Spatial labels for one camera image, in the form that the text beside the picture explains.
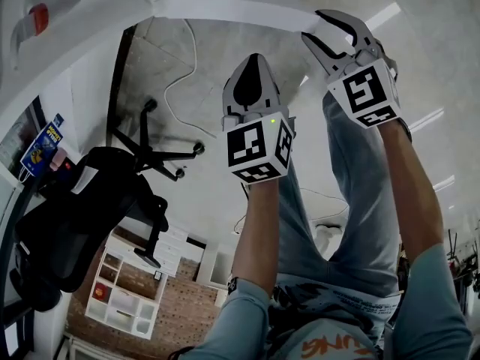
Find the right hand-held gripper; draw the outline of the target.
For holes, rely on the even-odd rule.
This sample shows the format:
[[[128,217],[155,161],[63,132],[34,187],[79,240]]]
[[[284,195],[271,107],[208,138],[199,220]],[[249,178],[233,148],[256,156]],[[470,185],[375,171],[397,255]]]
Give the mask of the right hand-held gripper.
[[[314,34],[301,33],[302,41],[328,74],[325,103],[364,129],[400,122],[396,61],[385,54],[381,42],[359,18],[339,10],[316,10],[316,14],[350,35],[354,48],[362,48],[353,55],[336,53]]]

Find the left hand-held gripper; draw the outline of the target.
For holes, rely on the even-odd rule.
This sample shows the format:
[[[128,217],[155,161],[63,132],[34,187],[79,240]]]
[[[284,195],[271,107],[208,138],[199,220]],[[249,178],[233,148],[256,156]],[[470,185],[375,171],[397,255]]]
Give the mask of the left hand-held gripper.
[[[281,106],[266,58],[250,54],[227,80],[223,102],[223,168],[245,185],[287,175],[295,119]]]

